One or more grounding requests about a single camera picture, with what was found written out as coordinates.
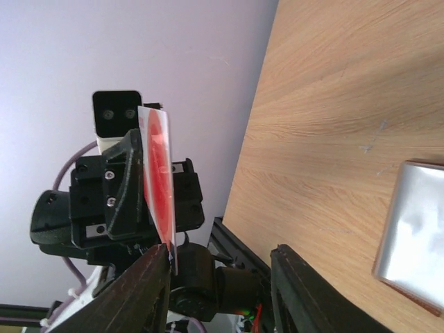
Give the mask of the brown leather card holder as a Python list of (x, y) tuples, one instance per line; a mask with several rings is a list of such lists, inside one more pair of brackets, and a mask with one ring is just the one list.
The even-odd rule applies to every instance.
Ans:
[(433, 315), (443, 315), (442, 164), (400, 165), (372, 274)]

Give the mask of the red white card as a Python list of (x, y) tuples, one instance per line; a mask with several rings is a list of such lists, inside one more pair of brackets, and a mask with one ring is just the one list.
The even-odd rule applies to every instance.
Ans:
[(160, 241), (178, 273), (176, 217), (169, 118), (165, 111), (138, 107), (144, 164), (144, 196)]

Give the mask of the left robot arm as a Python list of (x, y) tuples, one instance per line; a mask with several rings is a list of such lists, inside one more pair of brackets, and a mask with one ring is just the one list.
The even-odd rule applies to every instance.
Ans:
[(144, 198), (142, 157), (140, 131), (132, 129), (102, 155), (77, 157), (69, 190), (45, 191), (36, 202), (31, 241), (43, 253), (99, 268), (98, 281), (82, 280), (72, 297), (92, 300), (53, 308), (43, 330), (167, 332), (172, 311), (193, 323), (241, 315), (253, 332), (271, 332), (268, 267), (221, 219), (210, 236), (215, 253), (190, 241), (167, 246)]

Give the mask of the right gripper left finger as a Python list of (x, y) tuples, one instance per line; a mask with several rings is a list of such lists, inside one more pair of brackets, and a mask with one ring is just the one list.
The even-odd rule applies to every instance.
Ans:
[(170, 277), (167, 246), (152, 246), (90, 304), (51, 331), (165, 332)]

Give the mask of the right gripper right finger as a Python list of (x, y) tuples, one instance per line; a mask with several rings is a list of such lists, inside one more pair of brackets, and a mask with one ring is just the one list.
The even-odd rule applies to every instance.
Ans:
[(271, 297), (278, 332), (390, 332), (286, 244), (271, 251)]

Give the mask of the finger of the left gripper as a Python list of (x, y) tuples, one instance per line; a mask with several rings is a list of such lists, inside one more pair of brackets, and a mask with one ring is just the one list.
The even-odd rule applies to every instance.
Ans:
[(102, 160), (105, 171), (114, 173), (113, 179), (103, 181), (108, 236), (115, 241), (135, 238), (146, 216), (140, 130), (129, 130), (102, 153)]

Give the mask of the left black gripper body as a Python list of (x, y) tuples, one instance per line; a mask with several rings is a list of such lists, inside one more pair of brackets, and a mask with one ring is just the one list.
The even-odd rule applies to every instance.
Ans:
[[(204, 222), (198, 174), (190, 159), (174, 162), (172, 169), (176, 230), (195, 230)], [(113, 162), (101, 155), (77, 159), (69, 218), (71, 241), (82, 250), (157, 237), (144, 197), (143, 167), (121, 157)]]

